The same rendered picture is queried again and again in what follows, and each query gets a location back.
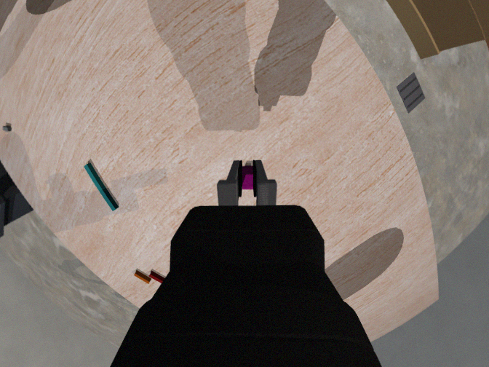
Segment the orange rod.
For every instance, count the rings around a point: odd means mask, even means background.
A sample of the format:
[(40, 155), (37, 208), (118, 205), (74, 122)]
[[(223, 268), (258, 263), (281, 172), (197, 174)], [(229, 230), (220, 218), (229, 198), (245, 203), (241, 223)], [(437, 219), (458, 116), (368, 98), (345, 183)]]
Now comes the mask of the orange rod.
[(150, 283), (151, 281), (151, 278), (150, 277), (147, 277), (146, 275), (144, 275), (143, 273), (139, 272), (138, 270), (136, 271), (136, 273), (134, 274), (134, 276), (138, 277), (139, 279), (141, 279), (142, 281), (146, 282), (146, 283)]

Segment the turquoise rod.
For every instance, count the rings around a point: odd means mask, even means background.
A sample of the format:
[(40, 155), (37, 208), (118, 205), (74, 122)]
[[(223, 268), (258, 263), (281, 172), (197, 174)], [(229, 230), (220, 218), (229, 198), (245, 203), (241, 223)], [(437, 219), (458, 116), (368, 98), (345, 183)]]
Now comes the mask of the turquoise rod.
[(114, 201), (113, 197), (110, 195), (108, 192), (107, 188), (104, 186), (103, 182), (99, 178), (98, 174), (96, 173), (94, 167), (92, 166), (91, 163), (88, 163), (84, 166), (85, 170), (89, 174), (90, 178), (92, 179), (93, 183), (96, 185), (98, 188), (98, 191), (101, 193), (103, 196), (104, 200), (108, 203), (109, 207), (112, 209), (112, 211), (116, 210), (119, 206), (116, 204)]

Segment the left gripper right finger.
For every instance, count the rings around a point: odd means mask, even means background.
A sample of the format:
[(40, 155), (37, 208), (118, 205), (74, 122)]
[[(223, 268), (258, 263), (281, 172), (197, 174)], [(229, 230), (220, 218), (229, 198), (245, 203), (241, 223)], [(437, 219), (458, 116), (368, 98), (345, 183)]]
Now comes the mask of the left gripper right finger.
[(277, 203), (277, 183), (274, 179), (267, 179), (261, 160), (253, 160), (253, 194), (256, 205)]

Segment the magenta rectangular block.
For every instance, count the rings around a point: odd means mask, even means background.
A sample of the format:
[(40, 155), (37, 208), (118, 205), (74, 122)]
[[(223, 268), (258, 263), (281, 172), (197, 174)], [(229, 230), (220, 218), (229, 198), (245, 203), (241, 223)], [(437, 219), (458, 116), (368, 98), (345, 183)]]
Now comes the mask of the magenta rectangular block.
[(253, 189), (252, 166), (242, 166), (242, 189)]

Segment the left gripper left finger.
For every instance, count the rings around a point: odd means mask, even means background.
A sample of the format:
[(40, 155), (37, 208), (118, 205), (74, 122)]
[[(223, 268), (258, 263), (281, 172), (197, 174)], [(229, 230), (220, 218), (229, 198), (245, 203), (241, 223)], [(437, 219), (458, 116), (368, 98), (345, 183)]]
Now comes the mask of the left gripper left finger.
[(242, 196), (242, 160), (234, 160), (226, 180), (217, 184), (218, 206), (239, 206)]

